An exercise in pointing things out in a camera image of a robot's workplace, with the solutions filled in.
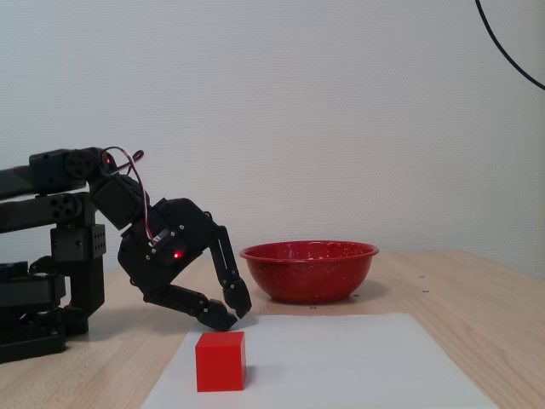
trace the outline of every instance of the black cable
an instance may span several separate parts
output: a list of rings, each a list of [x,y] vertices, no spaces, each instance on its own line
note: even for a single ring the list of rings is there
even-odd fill
[[[507,58],[507,60],[511,63],[511,65],[514,66],[518,72],[524,75],[528,81],[537,85],[541,89],[545,89],[545,85],[543,85],[539,81],[536,81],[534,78],[530,76],[528,72],[520,68],[519,64],[514,62],[514,60],[509,56],[508,52],[505,49],[503,49],[502,45],[500,44],[499,41],[497,41],[496,36],[492,32],[490,24],[488,24],[488,20],[486,19],[485,12],[483,11],[482,6],[480,5],[480,0],[475,0],[475,3],[477,4],[477,9],[479,9],[480,18],[483,20],[483,23],[485,23],[486,31],[490,34],[490,38],[492,38],[492,41],[498,47],[498,49],[502,52],[503,56]]]

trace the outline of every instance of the white paper sheet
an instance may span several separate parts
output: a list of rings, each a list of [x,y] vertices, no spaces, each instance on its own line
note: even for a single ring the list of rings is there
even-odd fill
[[[244,391],[197,393],[190,330],[146,409],[491,409],[488,398],[406,314],[261,316],[240,321]]]

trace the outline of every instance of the red wire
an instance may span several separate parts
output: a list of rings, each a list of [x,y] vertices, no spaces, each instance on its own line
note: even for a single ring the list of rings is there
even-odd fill
[[[155,244],[155,238],[153,236],[152,230],[150,230],[150,227],[147,222],[147,202],[146,202],[146,190],[144,189],[144,183],[142,183],[142,179],[140,178],[140,174],[138,173],[138,170],[136,170],[136,162],[137,160],[140,160],[142,156],[144,156],[143,151],[138,151],[135,153],[135,157],[133,158],[130,156],[130,154],[125,151],[122,147],[107,147],[102,151],[102,154],[100,155],[100,158],[102,158],[102,155],[109,151],[110,149],[117,149],[118,151],[121,151],[125,157],[127,157],[127,160],[129,161],[127,164],[124,164],[122,166],[119,166],[116,168],[112,173],[118,173],[120,170],[125,169],[127,166],[130,166],[130,169],[132,169],[135,172],[136,179],[138,179],[138,184],[140,185],[141,193],[142,193],[142,206],[143,206],[143,212],[144,212],[144,229],[146,230],[146,235],[150,239],[150,241]]]

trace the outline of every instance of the bowl rim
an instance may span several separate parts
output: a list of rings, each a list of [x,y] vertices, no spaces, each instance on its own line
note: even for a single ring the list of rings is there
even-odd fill
[[[266,245],[287,245],[294,243],[337,243],[337,244],[347,244],[347,245],[364,245],[369,248],[369,251],[363,254],[357,254],[355,256],[341,256],[341,257],[332,257],[332,258],[322,258],[322,259],[293,259],[293,258],[271,258],[271,257],[258,257],[248,254],[249,251],[252,251],[258,247],[263,247]],[[357,260],[359,258],[373,257],[379,253],[378,247],[370,245],[368,243],[360,243],[358,241],[346,241],[346,240],[293,240],[293,241],[279,241],[274,243],[264,243],[262,245],[252,245],[251,247],[246,247],[241,250],[239,255],[246,260],[255,260],[258,262],[277,262],[283,264],[292,264],[292,263],[313,263],[318,264],[322,262],[342,262],[348,260]]]

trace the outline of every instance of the robotic arm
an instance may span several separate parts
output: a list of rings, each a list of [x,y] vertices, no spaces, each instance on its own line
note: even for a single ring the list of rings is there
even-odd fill
[[[0,265],[0,331],[20,325],[21,314],[33,314],[33,325],[66,325],[67,334],[87,331],[87,318],[104,302],[106,238],[104,226],[95,224],[95,210],[117,229],[128,227],[118,260],[145,302],[189,314],[218,331],[231,328],[237,318],[221,302],[171,284],[210,248],[227,306],[239,318],[250,311],[227,230],[189,199],[161,199],[150,206],[137,172],[139,181],[118,173],[126,166],[118,167],[107,149],[91,147],[32,155],[28,166],[0,171],[0,199],[37,194],[0,204],[0,233],[56,224],[51,256],[28,271],[25,263]],[[88,193],[68,193],[86,184]],[[72,300],[58,308],[63,275],[71,278]]]

